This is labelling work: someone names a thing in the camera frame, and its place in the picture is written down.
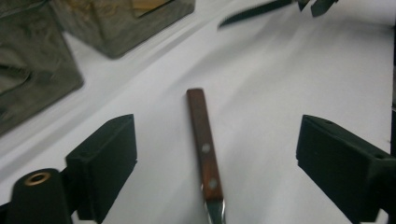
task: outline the metal blade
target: metal blade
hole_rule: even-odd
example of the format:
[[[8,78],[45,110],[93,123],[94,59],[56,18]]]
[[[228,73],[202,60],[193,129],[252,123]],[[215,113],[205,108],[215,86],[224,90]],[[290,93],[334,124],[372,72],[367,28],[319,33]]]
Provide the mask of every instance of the metal blade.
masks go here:
[[[220,25],[219,28],[222,28],[224,26],[239,22],[239,21],[244,21],[246,19],[250,19],[256,16],[260,16],[262,14],[265,14],[267,12],[279,9],[281,7],[285,7],[287,5],[290,5],[294,3],[295,0],[276,0],[274,2],[266,3],[264,5],[254,7],[251,9],[244,10],[242,12],[239,12],[226,20],[224,20]]]
[[[223,200],[205,203],[210,224],[225,224],[225,203]]]

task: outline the knife rivet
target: knife rivet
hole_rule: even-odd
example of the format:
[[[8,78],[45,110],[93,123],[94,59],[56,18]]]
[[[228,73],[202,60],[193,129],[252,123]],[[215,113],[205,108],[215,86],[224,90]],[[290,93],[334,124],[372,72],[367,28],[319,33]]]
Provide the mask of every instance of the knife rivet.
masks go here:
[[[203,151],[204,153],[208,153],[208,152],[210,151],[210,144],[205,143],[205,144],[202,146],[202,151]]]
[[[209,188],[215,189],[218,186],[218,181],[215,178],[209,180]]]

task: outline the knife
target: knife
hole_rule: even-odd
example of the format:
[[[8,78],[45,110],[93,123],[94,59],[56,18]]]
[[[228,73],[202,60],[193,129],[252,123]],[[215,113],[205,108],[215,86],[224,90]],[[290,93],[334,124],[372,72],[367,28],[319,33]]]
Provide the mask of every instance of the knife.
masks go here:
[[[202,89],[190,89],[187,90],[187,96],[209,223],[225,224],[225,203],[207,115],[205,94]]]
[[[308,5],[310,0],[275,0],[273,2],[265,3],[263,5],[259,5],[250,9],[243,10],[238,12],[224,21],[222,21],[219,25],[219,28],[223,28],[225,26],[234,24],[236,22],[244,21],[253,17],[260,16],[262,14],[280,9],[282,7],[286,7],[293,3],[298,3],[300,11],[302,11],[306,5]],[[318,0],[311,7],[311,12],[313,17],[318,17],[326,13],[333,3],[338,0]]]

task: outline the table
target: table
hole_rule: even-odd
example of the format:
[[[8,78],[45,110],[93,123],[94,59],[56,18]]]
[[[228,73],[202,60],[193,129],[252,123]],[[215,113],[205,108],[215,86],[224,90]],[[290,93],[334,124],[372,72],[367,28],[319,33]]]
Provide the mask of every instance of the table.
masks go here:
[[[116,61],[65,35],[85,85],[0,138],[0,203],[21,176],[62,170],[103,123],[134,114],[138,164],[105,223],[207,223],[185,94],[201,87],[228,223],[349,223],[297,166],[301,118],[329,119],[389,152],[396,2],[340,1],[317,19],[294,5],[218,31],[260,2],[197,0]]]

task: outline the wooden knife handle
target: wooden knife handle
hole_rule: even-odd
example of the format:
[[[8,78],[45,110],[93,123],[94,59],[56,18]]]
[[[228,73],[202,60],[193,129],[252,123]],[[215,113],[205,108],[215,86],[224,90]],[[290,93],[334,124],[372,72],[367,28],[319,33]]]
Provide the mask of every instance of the wooden knife handle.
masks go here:
[[[218,163],[209,117],[206,110],[204,91],[201,89],[187,90],[191,114],[195,146],[201,168],[204,198],[206,201],[222,200]]]

